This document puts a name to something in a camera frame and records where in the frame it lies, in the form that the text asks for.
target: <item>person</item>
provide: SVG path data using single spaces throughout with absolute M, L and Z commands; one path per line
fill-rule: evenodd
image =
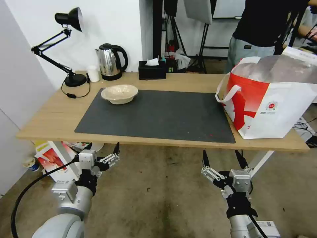
M 317 0 L 246 0 L 241 20 L 230 40 L 225 73 L 242 58 L 273 55 L 289 12 L 307 3 L 316 6 Z
M 300 22 L 298 28 L 298 34 L 293 43 L 294 48 L 299 48 L 302 46 L 307 46 L 309 40 L 305 40 L 304 37 L 312 37 L 313 40 L 317 42 L 317 27 L 314 27 L 317 24 L 317 6 L 309 6 L 306 8 L 303 18 Z M 293 34 L 293 29 L 288 35 L 286 42 L 284 43 L 284 48 L 289 45 L 291 36 Z

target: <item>kettle handle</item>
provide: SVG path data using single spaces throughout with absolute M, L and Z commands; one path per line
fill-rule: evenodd
M 126 51 L 121 47 L 117 45 L 112 45 L 112 48 L 116 50 L 117 52 L 121 52 L 124 57 L 124 66 L 121 68 L 121 72 L 124 72 L 126 68 L 128 67 L 128 56 L 126 54 Z

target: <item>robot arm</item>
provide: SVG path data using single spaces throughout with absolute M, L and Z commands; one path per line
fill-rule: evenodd
M 82 173 L 78 181 L 58 181 L 52 193 L 58 199 L 58 213 L 47 220 L 32 238 L 84 238 L 83 220 L 87 217 L 91 199 L 96 193 L 97 179 L 120 160 L 119 143 L 112 154 L 97 157 L 95 150 L 79 153 Z
M 249 201 L 251 191 L 251 175 L 248 164 L 236 150 L 240 170 L 217 172 L 210 168 L 206 151 L 203 153 L 203 167 L 201 173 L 215 186 L 221 189 L 224 199 L 227 200 L 227 218 L 231 224 L 232 238 L 279 238 L 280 234 L 272 221 L 255 221 L 257 212 L 251 208 Z

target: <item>white cup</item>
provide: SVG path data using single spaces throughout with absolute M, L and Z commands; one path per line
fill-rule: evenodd
M 100 80 L 97 66 L 95 65 L 88 66 L 87 73 L 91 82 L 98 82 Z

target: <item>lamp shade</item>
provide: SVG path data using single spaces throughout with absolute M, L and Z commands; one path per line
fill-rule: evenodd
M 56 13 L 55 20 L 61 25 L 71 25 L 78 31 L 83 31 L 83 16 L 79 7 L 72 9 L 68 14 Z

